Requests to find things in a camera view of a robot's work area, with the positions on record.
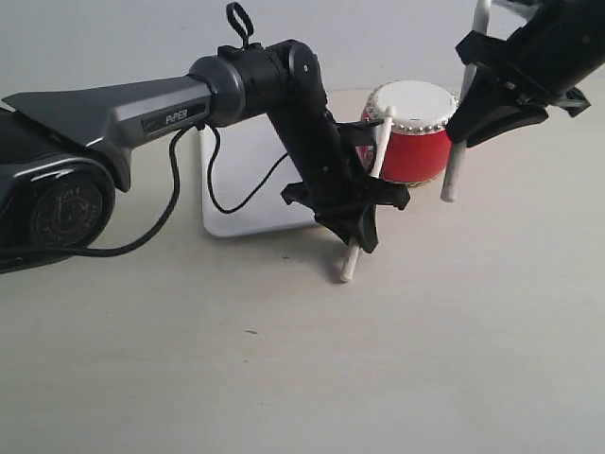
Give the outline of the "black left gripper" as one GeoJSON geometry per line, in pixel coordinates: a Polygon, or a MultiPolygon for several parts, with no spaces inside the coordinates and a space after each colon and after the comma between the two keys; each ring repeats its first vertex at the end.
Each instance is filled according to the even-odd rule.
{"type": "Polygon", "coordinates": [[[403,210],[410,201],[403,184],[373,177],[357,153],[376,144],[374,131],[384,121],[341,123],[327,109],[311,113],[295,106],[273,109],[268,119],[301,179],[283,189],[284,202],[311,209],[315,221],[344,243],[372,253],[378,245],[375,205],[403,210]]]}

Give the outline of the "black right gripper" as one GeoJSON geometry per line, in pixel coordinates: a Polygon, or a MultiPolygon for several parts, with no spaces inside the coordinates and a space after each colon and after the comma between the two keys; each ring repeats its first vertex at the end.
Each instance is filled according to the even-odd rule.
{"type": "Polygon", "coordinates": [[[451,142],[473,148],[541,124],[545,106],[575,117],[591,106],[578,84],[604,64],[604,3],[545,1],[507,39],[471,31],[456,50],[478,72],[446,126],[451,142]]]}

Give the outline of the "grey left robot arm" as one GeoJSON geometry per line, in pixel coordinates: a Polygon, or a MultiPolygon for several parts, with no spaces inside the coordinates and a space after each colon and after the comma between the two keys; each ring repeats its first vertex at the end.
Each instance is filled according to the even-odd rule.
{"type": "Polygon", "coordinates": [[[373,121],[340,123],[327,107],[320,64],[304,43],[221,46],[186,75],[73,91],[6,96],[1,109],[1,270],[37,268],[97,249],[117,192],[130,189],[130,156],[188,131],[219,132],[263,115],[300,179],[286,203],[365,252],[378,243],[376,209],[404,209],[401,183],[373,177],[357,150],[374,144],[373,121]]]}

